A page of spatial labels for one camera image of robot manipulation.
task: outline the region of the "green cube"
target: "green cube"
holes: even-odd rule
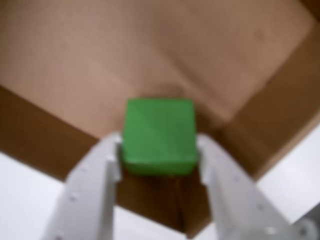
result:
[[[189,99],[129,99],[122,163],[138,175],[187,175],[197,163],[195,111]]]

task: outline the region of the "white surface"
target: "white surface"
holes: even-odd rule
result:
[[[294,222],[320,202],[318,126],[259,182],[259,188]],[[63,184],[0,154],[0,240],[39,240]],[[115,240],[182,240],[179,232],[115,208]],[[208,225],[196,240],[214,240]]]

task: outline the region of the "brown cardboard surface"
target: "brown cardboard surface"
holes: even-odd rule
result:
[[[317,24],[265,88],[220,132],[219,140],[252,175],[261,176],[315,124],[320,111]]]
[[[192,98],[197,129],[254,176],[318,116],[319,27],[301,43],[315,21],[297,0],[11,0],[0,10],[0,150],[56,178],[122,129],[128,97]],[[117,203],[189,237],[211,219],[197,171],[125,172]]]
[[[0,85],[100,138],[128,97],[179,94],[217,124],[269,80],[310,31],[297,0],[10,0]]]
[[[310,12],[320,20],[320,1],[319,0],[301,0]]]
[[[0,87],[1,152],[64,180],[96,142],[96,138]],[[170,178],[122,174],[116,196],[119,206],[184,231]]]

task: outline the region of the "white floor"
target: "white floor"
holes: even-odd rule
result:
[[[290,222],[320,202],[320,126],[258,182]],[[40,240],[63,183],[0,153],[0,240]],[[184,235],[115,208],[115,240],[182,240]],[[196,240],[216,239],[210,224]]]

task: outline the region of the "screw hole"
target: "screw hole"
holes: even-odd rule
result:
[[[301,236],[305,236],[307,234],[307,229],[305,227],[303,227],[299,230],[299,233]]]
[[[71,200],[72,202],[76,202],[76,201],[78,200],[78,198],[79,198],[79,194],[78,194],[77,192],[71,193],[71,195],[70,195],[70,200]]]
[[[233,181],[235,181],[236,183],[240,181],[240,178],[238,176],[234,176],[233,177]]]
[[[261,212],[263,212],[263,211],[265,210],[265,206],[264,206],[263,204],[261,204],[261,203],[259,203],[259,204],[256,206],[256,208],[257,208],[259,211],[261,211]]]

